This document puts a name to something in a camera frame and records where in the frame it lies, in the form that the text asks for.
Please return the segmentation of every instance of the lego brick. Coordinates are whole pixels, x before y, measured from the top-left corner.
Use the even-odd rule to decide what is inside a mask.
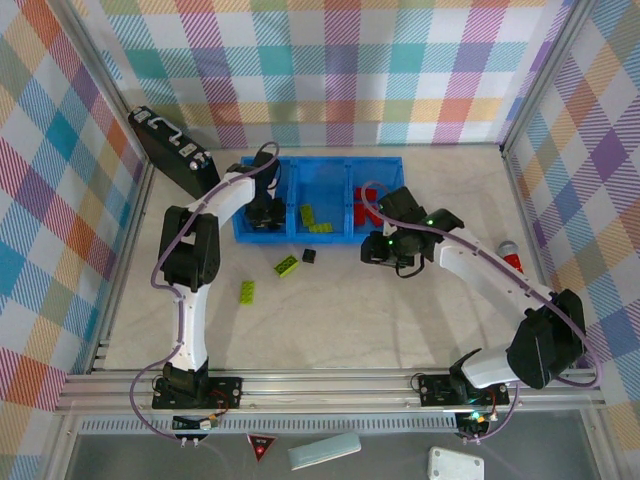
[[[283,261],[281,261],[278,265],[276,265],[273,269],[276,271],[280,278],[289,275],[293,272],[296,267],[299,265],[298,259],[293,255],[289,255]]]
[[[367,219],[364,213],[364,205],[362,203],[356,203],[353,205],[353,224],[356,227],[362,227],[366,223]]]
[[[369,202],[375,202],[378,198],[378,191],[375,188],[367,188],[364,191],[364,196],[367,198]],[[354,200],[361,202],[362,201],[362,188],[356,187],[356,193],[354,195]]]
[[[305,248],[304,253],[302,254],[302,261],[306,263],[315,263],[316,251],[311,250],[310,248]]]
[[[378,208],[375,205],[372,205],[374,210],[378,210]],[[371,220],[371,222],[376,226],[376,227],[381,227],[382,225],[384,225],[384,221],[380,218],[378,218],[377,216],[375,216],[373,214],[372,211],[370,210],[366,210],[365,212],[367,214],[367,217],[369,217],[369,220]]]
[[[315,225],[316,221],[313,218],[313,210],[311,205],[300,205],[300,216],[302,217],[302,225],[310,227]]]
[[[317,225],[311,225],[309,231],[311,233],[331,233],[333,232],[333,226],[330,223],[318,223]]]
[[[241,305],[253,305],[253,292],[255,290],[255,282],[245,281],[242,282],[240,288],[240,304]]]

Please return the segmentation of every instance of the black battery pack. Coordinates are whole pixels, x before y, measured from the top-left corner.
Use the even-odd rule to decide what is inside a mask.
[[[193,198],[200,198],[220,176],[208,150],[147,107],[136,107],[129,123],[149,160]]]

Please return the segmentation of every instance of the plaid wall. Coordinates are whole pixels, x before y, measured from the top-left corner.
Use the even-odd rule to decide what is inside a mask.
[[[75,0],[131,105],[207,145],[495,142],[573,0]]]
[[[640,1],[601,0],[514,148],[556,289],[578,292],[640,478]]]
[[[0,12],[0,479],[29,479],[142,165],[44,0]]]

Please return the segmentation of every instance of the plaid backdrop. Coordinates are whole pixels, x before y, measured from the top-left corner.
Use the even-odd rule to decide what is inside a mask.
[[[573,0],[75,0],[131,105],[206,145],[495,142]]]
[[[515,147],[556,289],[578,292],[640,478],[640,1],[601,0]]]
[[[29,479],[142,164],[44,0],[0,12],[0,479]]]

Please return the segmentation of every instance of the red object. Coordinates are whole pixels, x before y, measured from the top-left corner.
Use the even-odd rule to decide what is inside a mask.
[[[367,219],[364,214],[364,205],[362,203],[356,203],[353,206],[353,224],[356,227],[362,227]]]
[[[375,205],[371,205],[371,207],[377,212],[378,209],[375,207]],[[382,225],[384,225],[384,221],[377,217],[371,210],[366,210],[366,214],[367,217],[369,217],[369,220],[371,220],[371,222],[373,222],[373,224],[376,227],[381,227]]]
[[[511,255],[505,255],[502,259],[511,265],[513,268],[518,270],[520,273],[524,273],[522,270],[522,264],[520,263],[520,257],[517,253],[512,253]]]
[[[375,202],[378,198],[378,191],[375,188],[367,188],[364,191],[364,196],[367,197],[368,202]],[[358,202],[362,201],[362,188],[356,187],[355,200]]]
[[[256,455],[256,460],[259,462],[264,457],[269,447],[276,441],[276,437],[270,437],[268,435],[247,435],[249,443],[253,447],[253,453]]]

